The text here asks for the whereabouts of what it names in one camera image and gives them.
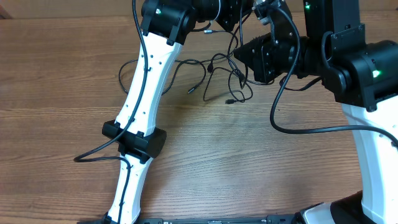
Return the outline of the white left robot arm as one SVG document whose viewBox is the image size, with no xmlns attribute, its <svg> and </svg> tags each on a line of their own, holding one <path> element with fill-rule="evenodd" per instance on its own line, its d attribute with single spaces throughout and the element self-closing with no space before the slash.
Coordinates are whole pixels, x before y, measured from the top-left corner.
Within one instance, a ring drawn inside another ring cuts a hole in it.
<svg viewBox="0 0 398 224">
<path fill-rule="evenodd" d="M 251 11 L 252 1 L 144 1 L 139 29 L 141 48 L 126 101 L 103 134 L 119 144 L 121 169 L 105 223 L 135 223 L 149 166 L 165 143 L 155 125 L 165 81 L 187 35 L 198 22 L 216 21 L 227 31 Z"/>
</svg>

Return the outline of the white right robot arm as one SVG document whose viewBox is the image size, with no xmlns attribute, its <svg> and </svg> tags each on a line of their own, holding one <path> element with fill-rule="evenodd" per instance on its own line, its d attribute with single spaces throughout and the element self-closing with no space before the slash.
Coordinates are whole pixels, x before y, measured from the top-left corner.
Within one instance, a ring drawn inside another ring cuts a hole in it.
<svg viewBox="0 0 398 224">
<path fill-rule="evenodd" d="M 292 223 L 397 222 L 397 44 L 367 43 L 357 1 L 304 1 L 300 36 L 284 1 L 253 1 L 251 10 L 271 31 L 244 44 L 235 57 L 261 83 L 314 75 L 341 104 L 348 124 L 320 133 L 351 131 L 362 188 L 332 203 L 297 212 Z"/>
</svg>

